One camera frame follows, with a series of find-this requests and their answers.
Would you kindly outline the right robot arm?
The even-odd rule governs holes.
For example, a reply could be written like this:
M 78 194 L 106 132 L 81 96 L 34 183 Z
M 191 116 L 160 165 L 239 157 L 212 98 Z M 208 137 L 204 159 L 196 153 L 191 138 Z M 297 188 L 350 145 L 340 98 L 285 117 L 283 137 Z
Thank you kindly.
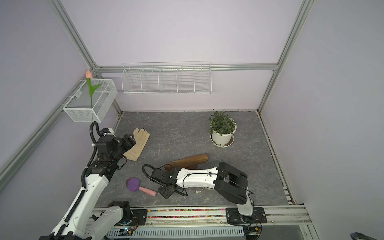
M 160 185 L 158 192 L 168 199 L 176 193 L 188 196 L 188 188 L 213 189 L 227 201 L 236 204 L 241 216 L 251 218 L 254 215 L 254 203 L 251 200 L 248 175 L 227 163 L 205 170 L 188 170 L 171 167 L 155 168 L 149 164 L 142 166 L 143 174 L 152 182 Z

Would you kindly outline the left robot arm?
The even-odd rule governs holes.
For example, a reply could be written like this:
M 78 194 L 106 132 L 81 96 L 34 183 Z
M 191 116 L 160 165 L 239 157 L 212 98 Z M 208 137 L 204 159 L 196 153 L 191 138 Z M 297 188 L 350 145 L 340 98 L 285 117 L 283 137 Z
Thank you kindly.
M 116 137 L 112 129 L 100 129 L 98 122 L 90 125 L 93 153 L 81 175 L 81 189 L 70 208 L 52 232 L 41 240 L 104 240 L 116 225 L 127 225 L 132 220 L 128 201 L 110 203 L 100 217 L 88 226 L 94 207 L 115 171 L 124 153 L 136 145 L 132 134 Z

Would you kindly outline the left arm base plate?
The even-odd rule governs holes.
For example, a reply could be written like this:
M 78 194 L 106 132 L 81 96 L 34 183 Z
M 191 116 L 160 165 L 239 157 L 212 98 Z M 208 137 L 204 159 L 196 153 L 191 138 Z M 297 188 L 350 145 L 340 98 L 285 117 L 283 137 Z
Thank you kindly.
M 118 223 L 119 226 L 144 226 L 147 221 L 148 210 L 135 209 L 131 210 L 131 219 L 123 220 Z

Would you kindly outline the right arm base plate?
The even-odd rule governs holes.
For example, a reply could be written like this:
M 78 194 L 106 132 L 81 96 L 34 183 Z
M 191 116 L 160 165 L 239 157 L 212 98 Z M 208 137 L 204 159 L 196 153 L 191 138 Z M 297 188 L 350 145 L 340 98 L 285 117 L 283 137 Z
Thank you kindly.
M 238 208 L 226 208 L 227 223 L 233 226 L 249 226 L 253 224 L 266 224 L 267 218 L 264 208 L 254 207 L 251 216 L 241 215 Z

